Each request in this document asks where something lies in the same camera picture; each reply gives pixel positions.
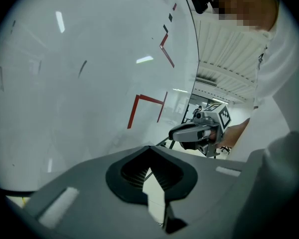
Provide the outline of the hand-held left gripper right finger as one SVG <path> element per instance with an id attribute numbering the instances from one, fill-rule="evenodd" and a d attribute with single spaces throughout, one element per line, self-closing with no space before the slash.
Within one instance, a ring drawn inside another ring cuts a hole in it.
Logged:
<path id="1" fill-rule="evenodd" d="M 162 239 L 250 239 L 249 207 L 262 156 L 247 162 L 211 159 L 152 146 L 150 159 L 168 188 Z"/>

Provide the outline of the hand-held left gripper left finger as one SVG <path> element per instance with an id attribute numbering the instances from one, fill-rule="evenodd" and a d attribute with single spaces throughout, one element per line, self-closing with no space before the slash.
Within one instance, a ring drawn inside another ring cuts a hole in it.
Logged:
<path id="1" fill-rule="evenodd" d="M 160 239 L 142 188 L 122 176 L 123 165 L 149 148 L 137 147 L 75 165 L 37 192 L 23 220 L 43 239 Z"/>

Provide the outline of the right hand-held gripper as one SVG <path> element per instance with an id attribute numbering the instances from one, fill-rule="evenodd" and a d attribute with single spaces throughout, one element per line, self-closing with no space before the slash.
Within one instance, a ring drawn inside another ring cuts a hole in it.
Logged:
<path id="1" fill-rule="evenodd" d="M 197 112 L 192 122 L 172 128 L 168 137 L 180 142 L 183 149 L 199 150 L 205 157 L 215 158 L 218 155 L 217 144 L 223 140 L 230 122 L 231 117 L 226 104 L 212 104 Z M 209 139 L 212 129 L 217 131 L 215 141 Z"/>

